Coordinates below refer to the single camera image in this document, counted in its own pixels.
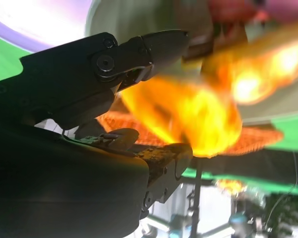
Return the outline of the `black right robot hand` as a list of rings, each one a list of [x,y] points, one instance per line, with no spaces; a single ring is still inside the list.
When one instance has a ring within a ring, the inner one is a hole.
[[[21,58],[0,81],[0,238],[122,238],[180,184],[193,157],[179,143],[133,153],[134,129],[70,139],[69,130],[107,112],[117,92],[179,59],[182,30],[118,44],[100,33]]]

